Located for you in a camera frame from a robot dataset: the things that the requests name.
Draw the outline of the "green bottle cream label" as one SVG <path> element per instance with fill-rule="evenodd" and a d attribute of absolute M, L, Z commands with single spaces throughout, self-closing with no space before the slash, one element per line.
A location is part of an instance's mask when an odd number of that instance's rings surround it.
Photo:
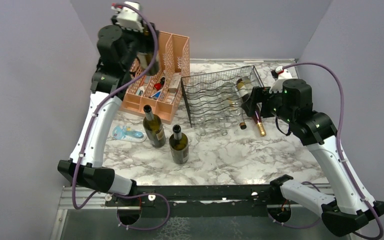
<path fill-rule="evenodd" d="M 159 55 L 155 53 L 137 53 L 137 58 L 140 64 L 142 71 L 149 68 L 146 73 L 147 76 L 154 76 L 160 70 Z"/>

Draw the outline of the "clear glass bottle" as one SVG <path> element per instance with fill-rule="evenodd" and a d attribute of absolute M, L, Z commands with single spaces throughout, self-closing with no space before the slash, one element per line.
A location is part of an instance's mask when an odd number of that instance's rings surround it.
<path fill-rule="evenodd" d="M 218 127 L 220 130 L 220 134 L 222 136 L 225 136 L 228 134 L 227 130 L 227 116 L 224 110 L 219 110 L 217 112 L 217 120 L 218 120 Z"/>
<path fill-rule="evenodd" d="M 198 112 L 196 115 L 196 122 L 198 127 L 198 132 L 200 136 L 206 135 L 206 107 L 204 105 L 201 105 L 198 108 Z"/>

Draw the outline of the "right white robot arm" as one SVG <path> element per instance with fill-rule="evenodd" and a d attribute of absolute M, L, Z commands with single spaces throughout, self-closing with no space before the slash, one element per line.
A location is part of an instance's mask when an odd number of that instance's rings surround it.
<path fill-rule="evenodd" d="M 312 88 L 302 79 L 287 79 L 280 91 L 255 86 L 248 92 L 237 85 L 242 109 L 249 117 L 271 118 L 288 124 L 288 133 L 300 139 L 320 165 L 333 195 L 327 195 L 283 175 L 270 182 L 269 199 L 296 202 L 318 215 L 335 236 L 355 233 L 384 215 L 384 202 L 375 200 L 359 180 L 338 143 L 331 118 L 313 110 Z"/>

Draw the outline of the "green bottle brown label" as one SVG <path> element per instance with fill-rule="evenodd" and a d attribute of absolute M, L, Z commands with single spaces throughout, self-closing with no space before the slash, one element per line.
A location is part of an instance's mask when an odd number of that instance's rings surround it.
<path fill-rule="evenodd" d="M 143 111 L 145 113 L 145 117 L 142 125 L 148 139 L 151 142 L 151 145 L 155 148 L 163 147 L 166 143 L 166 136 L 160 117 L 153 114 L 152 107 L 148 104 L 143 107 Z"/>

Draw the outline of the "green bottle tan label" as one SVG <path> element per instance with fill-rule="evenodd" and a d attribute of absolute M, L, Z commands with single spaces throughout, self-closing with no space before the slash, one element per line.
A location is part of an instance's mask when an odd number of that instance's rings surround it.
<path fill-rule="evenodd" d="M 171 155 L 176 164 L 183 165 L 189 160 L 189 139 L 178 124 L 172 127 L 172 131 L 169 137 Z"/>

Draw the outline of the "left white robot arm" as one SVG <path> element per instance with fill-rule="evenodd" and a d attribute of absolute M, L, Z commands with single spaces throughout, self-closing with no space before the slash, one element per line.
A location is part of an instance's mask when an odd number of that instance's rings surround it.
<path fill-rule="evenodd" d="M 154 24 L 142 31 L 118 24 L 99 30 L 97 49 L 100 57 L 92 76 L 84 126 L 69 158 L 60 160 L 57 165 L 58 172 L 73 186 L 118 194 L 118 199 L 127 206 L 137 200 L 136 183 L 103 166 L 104 148 L 126 89 L 133 83 L 131 67 L 135 61 L 142 65 L 142 73 L 136 75 L 136 80 L 158 72 L 158 37 L 159 31 Z"/>

